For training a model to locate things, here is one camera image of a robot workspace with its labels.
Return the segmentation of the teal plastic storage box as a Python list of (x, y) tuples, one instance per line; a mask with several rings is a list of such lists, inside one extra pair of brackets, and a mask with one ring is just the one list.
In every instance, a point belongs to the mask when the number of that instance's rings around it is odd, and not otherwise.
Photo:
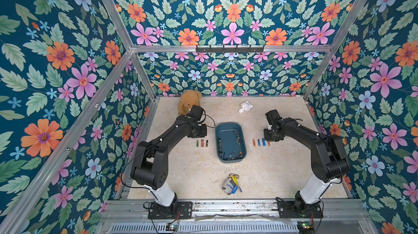
[(217, 157), (222, 163), (238, 163), (247, 155), (242, 127), (238, 123), (221, 123), (215, 128)]

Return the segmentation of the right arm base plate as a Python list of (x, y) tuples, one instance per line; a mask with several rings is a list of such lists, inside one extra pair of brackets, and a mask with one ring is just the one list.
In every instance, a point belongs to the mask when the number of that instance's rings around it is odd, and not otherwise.
[(281, 218), (320, 219), (323, 216), (320, 201), (314, 204), (305, 204), (302, 199), (287, 201), (276, 197), (276, 203)]

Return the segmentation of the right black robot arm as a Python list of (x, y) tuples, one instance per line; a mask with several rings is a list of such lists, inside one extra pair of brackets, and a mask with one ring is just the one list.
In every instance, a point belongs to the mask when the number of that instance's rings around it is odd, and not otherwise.
[(325, 135), (301, 125), (294, 118), (283, 118), (276, 109), (265, 114), (270, 128), (264, 129), (267, 141), (279, 142), (290, 137), (310, 150), (312, 175), (295, 195), (294, 208), (306, 211), (321, 201), (321, 196), (333, 183), (341, 183), (351, 170), (351, 162), (342, 139)]

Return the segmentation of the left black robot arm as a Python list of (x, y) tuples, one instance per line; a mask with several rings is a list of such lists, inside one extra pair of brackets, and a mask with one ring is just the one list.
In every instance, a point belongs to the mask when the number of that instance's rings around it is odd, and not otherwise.
[(137, 146), (130, 177), (149, 190), (161, 207), (172, 208), (177, 199), (166, 182), (169, 175), (169, 154), (185, 137), (206, 137), (207, 126), (202, 120), (204, 113), (202, 107), (193, 106), (189, 113), (179, 115), (172, 126), (160, 136), (151, 141), (142, 141)]

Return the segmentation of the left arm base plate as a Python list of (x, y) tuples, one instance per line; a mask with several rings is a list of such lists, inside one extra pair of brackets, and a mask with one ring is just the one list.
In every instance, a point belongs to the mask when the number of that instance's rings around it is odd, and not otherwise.
[(148, 219), (190, 219), (193, 212), (191, 201), (174, 201), (169, 207), (152, 202), (147, 208)]

